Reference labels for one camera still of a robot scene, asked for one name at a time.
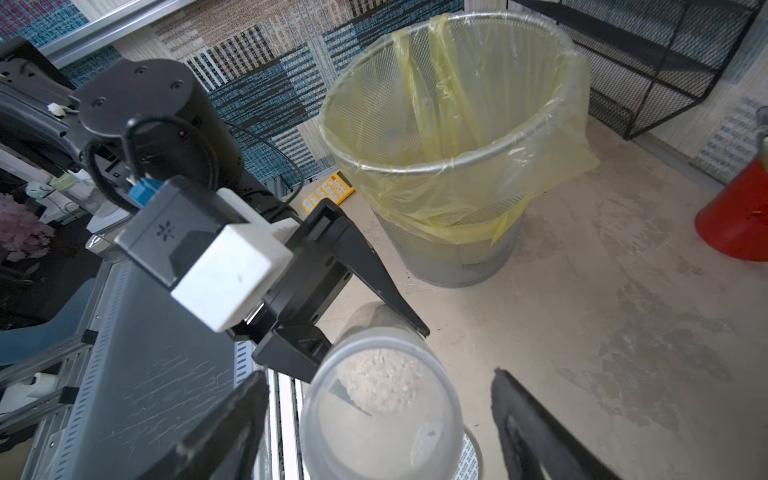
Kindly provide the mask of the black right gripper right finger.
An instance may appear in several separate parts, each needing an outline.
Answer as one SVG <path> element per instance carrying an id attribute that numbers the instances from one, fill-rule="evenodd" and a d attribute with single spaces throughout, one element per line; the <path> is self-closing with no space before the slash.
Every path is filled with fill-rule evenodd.
<path id="1" fill-rule="evenodd" d="M 618 479 L 501 368 L 494 370 L 491 411 L 510 479 Z"/>

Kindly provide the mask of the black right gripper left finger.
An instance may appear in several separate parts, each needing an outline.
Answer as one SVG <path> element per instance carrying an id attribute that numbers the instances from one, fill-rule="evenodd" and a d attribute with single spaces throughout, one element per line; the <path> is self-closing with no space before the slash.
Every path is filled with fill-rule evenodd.
<path id="1" fill-rule="evenodd" d="M 262 371 L 249 375 L 183 440 L 146 471 L 142 479 L 214 479 L 229 463 L 233 479 L 254 476 L 269 407 Z"/>

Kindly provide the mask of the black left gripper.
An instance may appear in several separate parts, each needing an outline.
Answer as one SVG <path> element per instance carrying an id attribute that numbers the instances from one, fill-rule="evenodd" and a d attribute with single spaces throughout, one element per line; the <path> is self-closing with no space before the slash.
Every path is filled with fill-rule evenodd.
<path id="1" fill-rule="evenodd" d="M 252 341 L 257 365 L 311 383 L 332 347 L 317 322 L 350 277 L 361 280 L 420 335 L 429 327 L 403 298 L 375 249 L 331 200 L 314 208 L 289 237 L 293 257 L 232 340 Z"/>

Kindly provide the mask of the patterned white jar lid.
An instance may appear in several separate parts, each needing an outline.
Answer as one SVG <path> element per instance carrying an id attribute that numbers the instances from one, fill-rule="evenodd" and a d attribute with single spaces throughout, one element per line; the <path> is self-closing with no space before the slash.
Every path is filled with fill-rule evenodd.
<path id="1" fill-rule="evenodd" d="M 479 444 L 470 429 L 465 427 L 459 463 L 452 479 L 480 480 L 482 468 L 482 455 Z"/>

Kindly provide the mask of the small plastic jar with rice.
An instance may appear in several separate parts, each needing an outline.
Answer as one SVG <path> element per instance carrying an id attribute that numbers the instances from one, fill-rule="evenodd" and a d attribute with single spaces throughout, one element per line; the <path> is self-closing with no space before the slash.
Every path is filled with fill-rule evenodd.
<path id="1" fill-rule="evenodd" d="M 425 340 L 392 308 L 350 317 L 304 396 L 300 447 L 313 479 L 450 479 L 464 422 Z"/>

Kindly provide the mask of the grey bin with yellow bag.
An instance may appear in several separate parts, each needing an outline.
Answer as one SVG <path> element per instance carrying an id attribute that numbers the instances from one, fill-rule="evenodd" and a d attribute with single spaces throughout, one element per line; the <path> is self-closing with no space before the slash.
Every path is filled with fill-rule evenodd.
<path id="1" fill-rule="evenodd" d="M 597 167 L 590 83 L 587 59 L 545 18 L 444 14 L 356 56 L 319 130 L 405 266 L 467 287 L 505 265 L 536 197 Z"/>

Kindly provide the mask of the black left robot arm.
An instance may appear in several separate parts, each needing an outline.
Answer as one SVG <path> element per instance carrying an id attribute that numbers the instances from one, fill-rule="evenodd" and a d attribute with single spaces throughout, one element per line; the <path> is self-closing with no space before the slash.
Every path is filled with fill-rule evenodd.
<path id="1" fill-rule="evenodd" d="M 1 139 L 44 168 L 86 171 L 129 216 L 120 249 L 209 329 L 252 341 L 260 365 L 310 382 L 331 347 L 318 320 L 351 277 L 429 334 L 335 202 L 300 219 L 247 172 L 179 62 L 121 60 L 75 87 L 29 41 L 7 41 Z"/>

